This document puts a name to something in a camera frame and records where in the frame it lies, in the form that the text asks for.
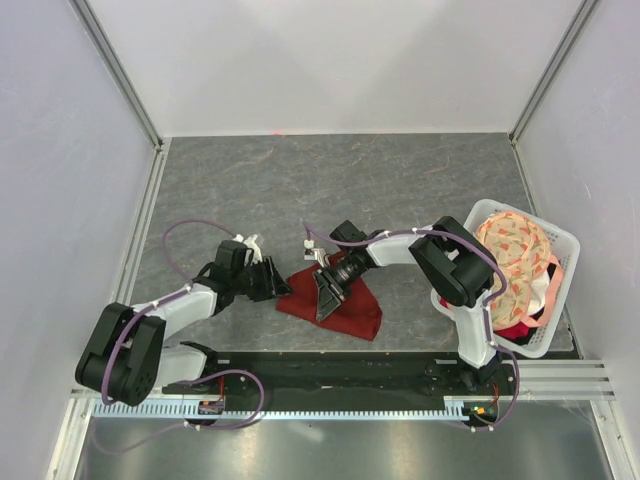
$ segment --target gray floor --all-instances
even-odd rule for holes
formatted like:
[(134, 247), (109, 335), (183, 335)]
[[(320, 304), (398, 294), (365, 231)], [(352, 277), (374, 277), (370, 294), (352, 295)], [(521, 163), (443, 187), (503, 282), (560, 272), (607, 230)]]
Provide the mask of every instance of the gray floor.
[[(176, 420), (94, 419), (99, 443), (125, 448)], [(105, 456), (86, 442), (78, 480), (607, 480), (588, 403), (519, 403), (493, 433), (441, 422), (266, 420), (237, 431), (179, 429)]]
[[(140, 264), (133, 300), (182, 286), (166, 265), (162, 232), (186, 218), (215, 219), (265, 237), (263, 249), (283, 276), (304, 269), (301, 221), (330, 232), (345, 219), (364, 231), (426, 225), (442, 215), (464, 221), (477, 200), (529, 210), (506, 134), (321, 135), (174, 139)], [(224, 234), (183, 226), (172, 256), (195, 273), (213, 259)], [(222, 314), (180, 331), (218, 350), (454, 351), (453, 323), (428, 299), (418, 268), (388, 267), (365, 281), (382, 308), (373, 342), (338, 334), (275, 310), (275, 302), (239, 298)], [(561, 321), (552, 350), (572, 348)]]

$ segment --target pink strap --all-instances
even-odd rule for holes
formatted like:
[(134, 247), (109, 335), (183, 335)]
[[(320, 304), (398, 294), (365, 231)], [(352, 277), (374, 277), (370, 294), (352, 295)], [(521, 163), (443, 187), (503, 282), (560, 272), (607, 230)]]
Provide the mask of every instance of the pink strap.
[(523, 315), (522, 319), (520, 320), (530, 328), (544, 327), (547, 323), (549, 323), (549, 319), (551, 318), (551, 314), (553, 313), (553, 307), (556, 304), (556, 295), (558, 294), (558, 290), (560, 289), (560, 285), (562, 284), (562, 279), (564, 278), (562, 267), (560, 266), (558, 259), (554, 255), (551, 255), (549, 257), (549, 263), (553, 263), (556, 266), (556, 269), (549, 281), (549, 287), (544, 294), (544, 312), (542, 312), (542, 315), (540, 315), (540, 318), (538, 318), (538, 320), (536, 320), (535, 318), (531, 318), (528, 315)]

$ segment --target metal corner post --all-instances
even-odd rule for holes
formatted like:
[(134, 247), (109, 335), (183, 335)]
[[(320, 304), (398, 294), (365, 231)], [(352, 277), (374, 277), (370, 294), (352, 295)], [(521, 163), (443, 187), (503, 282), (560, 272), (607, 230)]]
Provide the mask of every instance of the metal corner post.
[(589, 18), (591, 18), (591, 15), (595, 11), (599, 2), (600, 0), (582, 0), (580, 3), (578, 10), (571, 19), (571, 23), (564, 32), (560, 43), (556, 47), (555, 52), (553, 52), (549, 63), (544, 69), (540, 80), (538, 80), (529, 100), (527, 100), (524, 110), (522, 110), (522, 113), (518, 117), (513, 130), (509, 133), (509, 139), (513, 144), (520, 139), (525, 128), (527, 128), (529, 121), (547, 94), (549, 87), (553, 83), (553, 80), (556, 78), (560, 68), (571, 52), (580, 32), (582, 32), (584, 26), (589, 21)]
[(136, 93), (131, 80), (129, 79), (122, 63), (118, 59), (105, 31), (103, 30), (98, 18), (89, 5), (88, 0), (69, 0), (69, 3), (76, 11), (78, 18), (84, 25), (84, 28), (93, 41), (100, 57), (104, 61), (107, 69), (113, 76), (120, 92), (131, 107), (134, 115), (138, 119), (142, 130), (152, 145), (156, 148), (162, 146), (162, 136), (158, 133), (151, 117), (147, 113), (140, 97)]

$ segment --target white partition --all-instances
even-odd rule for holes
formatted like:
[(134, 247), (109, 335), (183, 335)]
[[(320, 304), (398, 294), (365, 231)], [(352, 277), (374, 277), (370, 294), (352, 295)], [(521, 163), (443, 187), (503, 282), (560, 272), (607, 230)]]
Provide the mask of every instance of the white partition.
[(91, 0), (167, 136), (504, 132), (579, 0)]
[(31, 480), (114, 289), (153, 152), (68, 2), (11, 2), (0, 45), (0, 471)]
[(520, 141), (542, 215), (582, 243), (568, 306), (640, 448), (640, 4), (600, 2)]

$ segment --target white laundry basket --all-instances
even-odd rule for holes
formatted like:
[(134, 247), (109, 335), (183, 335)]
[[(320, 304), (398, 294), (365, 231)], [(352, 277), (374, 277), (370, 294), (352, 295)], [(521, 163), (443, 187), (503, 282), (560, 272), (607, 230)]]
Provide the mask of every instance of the white laundry basket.
[[(567, 294), (569, 293), (571, 279), (573, 278), (573, 273), (575, 272), (576, 264), (578, 263), (580, 242), (578, 242), (578, 239), (570, 233), (561, 230), (549, 222), (545, 222), (541, 218), (494, 200), (480, 200), (477, 202), (467, 217), (467, 220), (464, 222), (464, 226), (467, 230), (473, 233), (487, 218), (489, 218), (490, 215), (504, 211), (517, 212), (538, 224), (547, 234), (547, 237), (549, 237), (553, 254), (556, 256), (564, 270), (564, 278), (560, 288), (558, 289), (556, 304), (553, 308), (549, 323), (544, 327), (539, 327), (533, 337), (531, 337), (531, 340), (529, 340), (528, 344), (516, 345), (515, 343), (502, 338), (500, 335), (494, 335), (496, 342), (503, 347), (508, 348), (511, 351), (518, 352), (525, 357), (539, 358), (549, 350), (553, 334), (555, 333), (558, 322), (560, 321), (562, 309), (564, 308), (564, 303), (567, 299)], [(451, 311), (440, 305), (440, 302), (438, 302), (438, 295), (435, 290), (431, 291), (431, 302), (439, 312), (449, 318), (452, 317)]]

